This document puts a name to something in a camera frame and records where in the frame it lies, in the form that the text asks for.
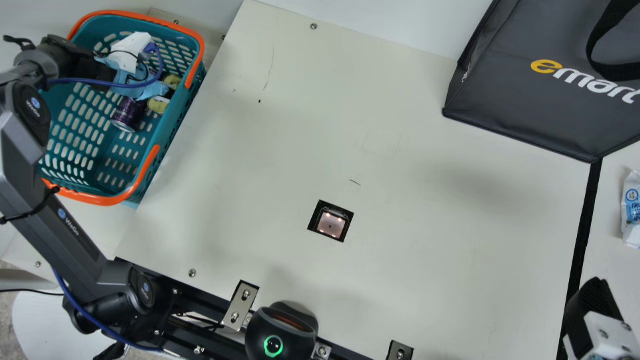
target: green light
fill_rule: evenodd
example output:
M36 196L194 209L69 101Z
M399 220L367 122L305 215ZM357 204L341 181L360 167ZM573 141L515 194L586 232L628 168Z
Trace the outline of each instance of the green light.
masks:
M269 340L271 340L271 339L277 339L280 342L280 348L276 352L269 351ZM264 340L264 353L268 357L273 359L274 357L280 355L282 353L282 350L284 350L284 342L282 341L282 339L280 339L279 336L271 335L266 340Z

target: white plastic bag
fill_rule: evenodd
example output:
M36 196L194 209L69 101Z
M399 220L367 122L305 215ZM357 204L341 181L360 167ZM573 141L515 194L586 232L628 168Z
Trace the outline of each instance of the white plastic bag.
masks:
M621 202L622 236L625 244L640 249L640 173L631 171L625 180Z

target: emart logo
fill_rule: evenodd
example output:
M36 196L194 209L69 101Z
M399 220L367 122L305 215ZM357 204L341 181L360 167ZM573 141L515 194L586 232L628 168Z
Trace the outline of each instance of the emart logo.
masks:
M556 79L562 79L563 76L567 75L564 82L568 84L573 84L574 81L580 78L580 82L578 83L579 87L584 88L586 86L587 90L590 92L594 92L596 94L607 94L608 97L621 95L622 101L627 104L633 104L634 97L636 95L640 95L640 90L625 86L618 86L616 83L603 79L596 80L595 77L589 74L585 74L575 69L564 68L560 63L553 60L534 61L531 63L531 69L535 72L539 72L540 74L553 74Z

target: blue cable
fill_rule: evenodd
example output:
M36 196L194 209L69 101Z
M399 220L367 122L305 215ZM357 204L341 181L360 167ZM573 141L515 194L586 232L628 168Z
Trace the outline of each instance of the blue cable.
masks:
M60 284L60 288L62 288L62 292L65 293L65 296L67 297L67 299L69 299L69 302L74 306L74 308L76 310L78 310L78 312L80 312L82 314L82 316L84 316L87 320L91 321L95 326L99 327L102 331L106 332L113 339L115 339L115 340L117 340L117 341L119 341L121 343L125 343L125 344L129 345L130 347L134 347L134 348L140 349L142 351L153 351L153 352L162 352L163 351L161 348L145 347L145 346L133 343L133 342L123 338L120 334L118 334L115 331L111 330L109 327L107 327L103 323L99 322L98 319L94 318L93 315L91 315L89 312L87 312L87 310L85 310L78 303L76 298L73 295L71 295L71 291L69 291L69 288L65 284L65 281L62 279L60 274L58 274L56 269L52 268L51 270L53 270L53 275L56 276L56 280L58 280L58 284Z
M156 81L160 80L160 76L162 76L162 70L164 69L164 60L162 59L162 54L159 51L158 45L154 44L153 52L155 52L158 56L158 71L153 79L146 81L144 83L138 84L118 84L112 83L109 81L101 81L101 80L93 80L93 79L81 79L81 78L61 78L61 79L53 79L48 82L48 85L58 85L58 84L68 84L68 83L84 83L89 85L99 85L99 86L110 86L113 88L127 88L127 89L135 89L135 88L143 88L149 85L153 85Z

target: basket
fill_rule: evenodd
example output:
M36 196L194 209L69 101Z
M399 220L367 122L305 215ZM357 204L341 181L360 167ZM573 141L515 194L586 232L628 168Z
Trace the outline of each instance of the basket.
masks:
M206 75L204 41L194 31L137 13L107 10L82 18L69 34L73 43L106 53L140 31L159 46L164 71L182 77L163 115L148 110L140 130L125 133L109 121L122 96L89 85L56 85L43 97L51 110L47 154L39 173L60 195L89 204L140 203ZM158 69L157 55L147 63Z

